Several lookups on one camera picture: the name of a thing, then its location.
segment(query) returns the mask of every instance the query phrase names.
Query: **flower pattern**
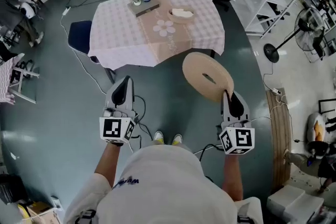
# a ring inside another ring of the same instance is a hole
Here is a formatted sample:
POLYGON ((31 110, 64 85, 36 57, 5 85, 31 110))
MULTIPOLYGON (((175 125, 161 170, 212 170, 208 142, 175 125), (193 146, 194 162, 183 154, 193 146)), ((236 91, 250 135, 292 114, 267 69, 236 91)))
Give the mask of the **flower pattern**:
POLYGON ((153 27, 154 32, 159 32, 161 37, 166 37, 167 33, 175 33, 176 29, 172 27, 174 23, 171 20, 158 20, 157 25, 153 27))

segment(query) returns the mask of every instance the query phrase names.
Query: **stand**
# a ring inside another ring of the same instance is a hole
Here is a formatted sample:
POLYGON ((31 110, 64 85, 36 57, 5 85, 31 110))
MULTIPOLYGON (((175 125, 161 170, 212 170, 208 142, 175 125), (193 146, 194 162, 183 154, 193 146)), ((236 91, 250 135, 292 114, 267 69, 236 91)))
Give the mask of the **stand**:
POLYGON ((264 54, 268 60, 273 63, 279 61, 279 53, 278 49, 280 49, 285 43, 287 43, 293 36, 295 36, 301 29, 297 29, 293 34, 291 34, 283 43, 281 43, 278 47, 274 47, 272 44, 268 43, 264 45, 264 54))

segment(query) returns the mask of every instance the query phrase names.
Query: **gray floor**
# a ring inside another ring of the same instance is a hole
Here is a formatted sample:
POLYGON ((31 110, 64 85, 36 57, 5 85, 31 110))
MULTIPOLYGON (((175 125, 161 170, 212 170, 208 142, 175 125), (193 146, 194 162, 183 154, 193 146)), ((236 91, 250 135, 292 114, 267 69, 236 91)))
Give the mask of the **gray floor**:
MULTIPOLYGON (((77 5, 84 0, 71 0, 77 5)), ((44 21, 36 23, 45 31, 43 43, 37 48, 19 46, 39 68, 40 78, 27 83, 29 94, 35 94, 37 104, 20 98, 14 106, 1 104, 3 151, 10 172, 18 174, 33 198, 57 196, 65 208, 94 171, 105 147, 99 138, 99 117, 105 96, 84 72, 60 26, 61 14, 68 0, 50 0, 42 11, 44 21), (16 160, 9 152, 18 156, 16 160)), ((67 29, 71 22, 92 19, 98 3, 74 8, 63 18, 67 29)), ((234 10, 224 12, 218 7, 225 29, 225 50, 215 59, 232 75, 237 90, 247 101, 251 117, 269 116, 264 85, 250 43, 234 10)), ((130 75, 135 94, 146 100, 143 118, 152 134, 160 129, 171 140, 176 133, 184 136, 184 143, 193 151, 208 143, 218 143, 216 125, 220 124, 220 106, 206 100, 185 80, 182 61, 191 51, 172 57, 154 68, 124 66, 117 70, 117 78, 130 75)), ((111 84, 101 66, 80 56, 88 71, 98 80, 104 91, 111 84)), ((134 107, 143 112, 143 104, 136 99, 134 107)), ((257 196, 265 201, 272 180, 271 128, 268 119, 253 122, 256 128, 256 147, 242 156, 245 197, 257 196)), ((143 145, 149 137, 138 127, 143 145)), ((139 141, 132 141, 133 148, 139 141)), ((131 151, 124 146, 119 158, 117 175, 124 167, 131 151)), ((202 166, 217 185, 223 181, 224 155, 216 150, 205 153, 202 166)), ((0 204, 0 222, 13 223, 12 208, 0 204)))

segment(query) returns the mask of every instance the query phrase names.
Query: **yellow shoe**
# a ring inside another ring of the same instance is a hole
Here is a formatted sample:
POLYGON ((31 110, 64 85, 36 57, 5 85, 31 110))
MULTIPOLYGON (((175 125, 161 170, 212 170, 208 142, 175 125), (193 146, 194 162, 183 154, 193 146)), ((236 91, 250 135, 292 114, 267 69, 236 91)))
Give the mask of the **yellow shoe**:
POLYGON ((163 133, 160 131, 157 131, 154 135, 154 141, 157 141, 158 143, 160 143, 161 145, 164 145, 164 141, 163 141, 163 133))
POLYGON ((180 134, 177 134, 177 135, 174 136, 174 140, 173 140, 172 145, 176 146, 177 144, 182 144, 182 135, 180 135, 180 134))

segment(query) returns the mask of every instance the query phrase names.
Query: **electric fan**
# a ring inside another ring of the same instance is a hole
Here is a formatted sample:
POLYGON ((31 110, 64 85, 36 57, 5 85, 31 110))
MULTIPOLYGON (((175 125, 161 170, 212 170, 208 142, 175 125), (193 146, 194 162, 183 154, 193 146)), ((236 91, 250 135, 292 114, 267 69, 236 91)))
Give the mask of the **electric fan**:
POLYGON ((324 21, 316 8, 307 8, 300 11, 295 21, 293 33, 277 48, 272 44, 264 45, 264 53, 271 62, 279 61, 278 49, 295 36, 296 43, 303 51, 312 51, 319 46, 324 36, 324 21))

